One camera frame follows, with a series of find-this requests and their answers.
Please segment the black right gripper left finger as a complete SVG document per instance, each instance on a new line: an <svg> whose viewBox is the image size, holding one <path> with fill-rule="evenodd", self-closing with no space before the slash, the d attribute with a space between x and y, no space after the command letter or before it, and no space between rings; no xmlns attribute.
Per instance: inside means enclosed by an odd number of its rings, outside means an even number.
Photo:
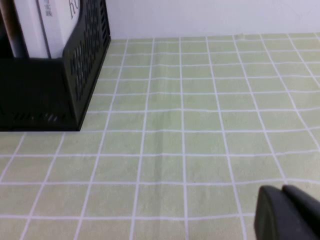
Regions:
<svg viewBox="0 0 320 240"><path fill-rule="evenodd" d="M281 189L259 188L254 218L258 240L314 240L316 235Z"/></svg>

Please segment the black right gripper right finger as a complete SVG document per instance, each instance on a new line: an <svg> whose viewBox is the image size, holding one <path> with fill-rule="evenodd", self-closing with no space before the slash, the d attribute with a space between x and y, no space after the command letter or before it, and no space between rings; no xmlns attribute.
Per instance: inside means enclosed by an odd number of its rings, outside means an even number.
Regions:
<svg viewBox="0 0 320 240"><path fill-rule="evenodd" d="M284 185L282 191L293 203L302 220L320 239L320 201L294 185Z"/></svg>

